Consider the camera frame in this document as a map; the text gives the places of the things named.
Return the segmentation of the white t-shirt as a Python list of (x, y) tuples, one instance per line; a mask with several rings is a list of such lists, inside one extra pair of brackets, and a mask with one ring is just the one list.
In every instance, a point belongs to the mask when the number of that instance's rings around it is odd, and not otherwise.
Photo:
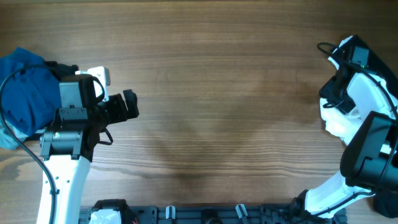
[(348, 145), (363, 123), (360, 116), (343, 115), (336, 108), (324, 108), (327, 103), (325, 98), (320, 98), (320, 116), (325, 122), (325, 130), (338, 137)]

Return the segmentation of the black t-shirt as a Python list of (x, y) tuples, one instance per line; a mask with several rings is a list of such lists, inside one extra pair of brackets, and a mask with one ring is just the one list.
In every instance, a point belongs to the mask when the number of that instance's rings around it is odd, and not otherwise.
[(379, 56), (368, 46), (358, 35), (354, 35), (343, 47), (345, 50), (343, 57), (332, 57), (340, 61), (347, 62), (356, 68), (361, 68), (367, 72), (375, 72), (376, 75), (386, 81), (386, 87), (389, 93), (397, 97), (397, 77), (392, 70), (379, 58)]

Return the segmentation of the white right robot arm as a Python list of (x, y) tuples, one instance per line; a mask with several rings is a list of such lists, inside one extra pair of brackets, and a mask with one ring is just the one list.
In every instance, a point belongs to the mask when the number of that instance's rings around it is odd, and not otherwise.
[(320, 90), (321, 117), (346, 148), (337, 173), (292, 202), (299, 223), (331, 220), (358, 200), (397, 191), (397, 77), (369, 48), (317, 48), (337, 67)]

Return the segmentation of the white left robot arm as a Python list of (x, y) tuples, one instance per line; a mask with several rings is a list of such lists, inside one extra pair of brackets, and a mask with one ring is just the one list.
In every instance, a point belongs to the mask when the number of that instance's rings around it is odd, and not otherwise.
[(40, 140), (45, 166), (37, 223), (78, 223), (86, 177), (100, 134), (107, 126), (139, 116), (132, 90), (97, 95), (100, 81), (91, 75), (72, 75), (59, 84), (61, 107)]

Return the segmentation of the folded blue shirt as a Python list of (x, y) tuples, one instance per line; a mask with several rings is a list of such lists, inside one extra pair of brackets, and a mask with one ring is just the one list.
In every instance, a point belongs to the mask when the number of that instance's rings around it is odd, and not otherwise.
[[(12, 72), (29, 65), (45, 65), (59, 69), (60, 64), (18, 47), (1, 58), (1, 81)], [(31, 136), (53, 120), (61, 107), (60, 73), (46, 68), (30, 68), (15, 74), (4, 87), (1, 106), (6, 121)]]

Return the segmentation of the folded light grey garment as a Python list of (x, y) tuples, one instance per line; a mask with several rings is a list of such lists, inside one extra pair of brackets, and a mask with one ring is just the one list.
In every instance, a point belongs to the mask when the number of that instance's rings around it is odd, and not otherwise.
[[(15, 128), (8, 121), (6, 122), (10, 127), (15, 136), (22, 142), (24, 142), (28, 136), (24, 133), (20, 132), (17, 128)], [(15, 150), (19, 147), (19, 144), (12, 138), (11, 134), (5, 129), (5, 127), (1, 124), (1, 148)]]

